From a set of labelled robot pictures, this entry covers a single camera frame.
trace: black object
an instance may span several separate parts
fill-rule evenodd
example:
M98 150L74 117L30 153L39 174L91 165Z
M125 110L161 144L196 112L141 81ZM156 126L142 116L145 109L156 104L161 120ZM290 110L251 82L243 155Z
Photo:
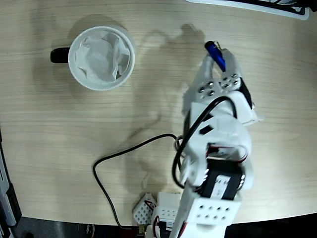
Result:
M11 208L12 208L12 212L13 212L13 215L14 215L14 218L15 218L15 222L17 224L20 221L21 217L22 217L22 213L21 213L21 209L20 209L20 206L19 206L16 194L15 194L15 191L14 191L14 188L13 188L13 184L11 183L10 178L9 178L9 173L8 173L8 169L6 167L6 163L5 163L5 159L4 159L4 154L3 154L3 149L2 149L2 144L1 143L0 143L0 151L1 151L1 156L2 156L2 159L3 159L3 165L4 165L5 173L6 173L6 176L7 176L7 179L8 179L8 183L9 183L9 189L6 192L6 194L8 196L9 203L10 203Z
M170 133L158 135L158 136L155 136L155 137L153 137L153 138L151 138L151 139L149 139L149 140L146 140L146 141L144 141L144 142L142 142L142 143L140 143L140 144L138 144L138 145L136 145L136 146L133 146L133 147L131 147L130 149L127 149L127 150L124 150L124 151L115 153L115 154L113 154L113 155L109 155L109 156L106 156L106 157L104 157L104 158L101 158L101 159L97 160L97 161L94 163L94 165L93 165L93 174L94 174L94 177L95 177L95 179L96 179L96 181L97 181L99 187L100 187L101 190L104 192L104 195L106 196L106 198L107 198L107 200L108 200L108 202L109 202L109 204L110 204L110 206L111 206L112 213L113 213L113 215L114 215L114 219L115 219L117 225L118 225L121 229L131 230L131 228L124 228L124 227L120 224L119 219L118 219L118 216L117 216L117 212L115 211L114 204L113 204L113 202L112 202L110 196L108 195L107 191L105 190L104 186L102 185L102 183L100 182L100 180L99 180L99 178L98 178L97 171L96 171L96 167L97 167L98 164L100 164L100 163L103 162L103 161L106 161L106 160L108 160L108 159L111 159L111 158L114 158L114 157L117 157L117 156L120 156L120 155L129 153L129 152L131 152L131 151L133 151L133 150L136 150L136 149L138 149L138 148L140 148L140 147L142 147L142 146L144 146L144 145L146 145L146 144L148 144L148 143L150 143L150 142L152 142L152 141L155 141L155 140L158 140L158 139L161 139L161 138L164 138L164 137L172 137L174 140L177 139L176 135L170 134Z
M27 233L26 235L25 235L25 238L34 238L34 235L32 234L32 233Z
M17 200L16 195L15 195L15 191L14 191L13 185L12 185L12 183L10 181L10 178L9 178L9 173L8 173L8 170L7 170L7 167L6 167L6 163L5 163L5 159L4 159L4 154L3 154L3 149L2 149L1 142L2 142L2 136L1 136L1 131L0 131L0 152L1 152L1 156L2 156L2 158L0 158L0 159L3 160L3 166L4 166L6 177L7 177L8 183L9 183L9 189L6 192L6 194L7 194L7 197L9 199L9 203L10 203L10 206L12 208L12 212L13 212L13 215L14 215L14 218L15 218L15 225L17 225L18 222L21 219L22 213L21 213L21 209L20 209L18 200ZM10 237L9 228L12 227L12 226L9 226L7 224L5 211L3 210L3 207L2 207L1 204L0 204L0 226L1 226L1 230L2 230L2 232L1 232L2 238Z
M313 12L317 11L317 0L306 0Z
M170 231L167 230L166 222L159 222L158 227L159 227L159 236L161 238L169 238Z
M68 53L70 47L57 48L51 51L51 62L68 63Z
M251 94L246 86L246 84L244 83L243 79L240 77L241 80L241 86L239 88L239 92L243 93L244 97L246 98L250 108L252 109L252 99L251 99Z
M227 183L227 188L221 199L233 200L237 193L237 188L239 187L242 176L242 170L239 164L236 161L230 160L207 159L207 167L209 169L207 173L208 177L201 186L201 197L210 198L215 184L224 183L224 181L220 180L218 176L224 175L230 177L230 180Z
M214 99L206 108L205 110L200 114L200 116L197 118L197 120L194 122L194 124L186 131L184 132L184 139L182 141L182 143L180 144L177 153L174 157L174 161L173 161L173 166L172 166L172 176L173 176L173 180L174 182L180 187L180 188L184 188L184 185L182 185L176 177L176 168L177 168L177 163L180 160L181 154L187 144L187 142L189 141L190 137L192 137L192 135L194 134L194 132L197 130L197 128L199 127L199 125L204 121L205 117L220 103L224 102L224 101L228 101L231 106L232 106L232 111L233 111L233 116L235 118L237 118L237 109L236 106L234 105L233 101L225 96L221 96L218 97L216 99Z

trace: robotic arm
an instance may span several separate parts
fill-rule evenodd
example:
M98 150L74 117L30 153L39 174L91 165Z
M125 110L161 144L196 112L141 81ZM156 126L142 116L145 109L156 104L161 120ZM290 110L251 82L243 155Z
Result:
M253 184L245 126L264 118L254 111L235 56L216 42L205 48L208 55L183 97L184 139L173 164L173 178L184 192L180 202L178 194L159 193L146 238L224 237L241 205L239 191ZM220 80L212 76L214 62L222 70Z

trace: wood grain surface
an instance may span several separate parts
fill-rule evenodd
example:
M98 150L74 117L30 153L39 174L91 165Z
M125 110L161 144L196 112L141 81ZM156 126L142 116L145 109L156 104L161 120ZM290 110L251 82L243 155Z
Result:
M317 14L307 21L185 0L3 0L0 126L26 217L114 224L92 163L160 133L182 133L182 94L218 40L243 70L257 112L253 189L236 222L317 212ZM85 29L121 25L137 44L122 86L79 85L50 51ZM145 192L179 191L172 139L104 162L98 174L122 224Z

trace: mug handle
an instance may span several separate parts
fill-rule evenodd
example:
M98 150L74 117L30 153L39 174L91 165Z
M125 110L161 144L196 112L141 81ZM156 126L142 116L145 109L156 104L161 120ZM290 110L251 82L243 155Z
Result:
M68 63L68 53L70 47L56 48L51 51L52 63Z

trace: red wire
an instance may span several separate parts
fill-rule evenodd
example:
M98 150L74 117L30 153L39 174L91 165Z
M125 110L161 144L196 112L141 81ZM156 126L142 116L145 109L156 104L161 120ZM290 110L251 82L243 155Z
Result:
M156 216L156 217L154 218L154 221L153 221L152 230L153 230L153 235L154 235L155 238L157 237L157 233L156 233L156 229L155 229L155 227L156 227L157 224L159 224L159 216Z
M148 206L148 208L154 211L155 204L153 204L151 201L148 201L148 200L145 200L144 203Z
M184 233L184 230L187 226L187 222L184 222L183 225L182 225L182 228L180 229L179 233L178 233L178 236L177 238L180 238L182 236L182 234Z

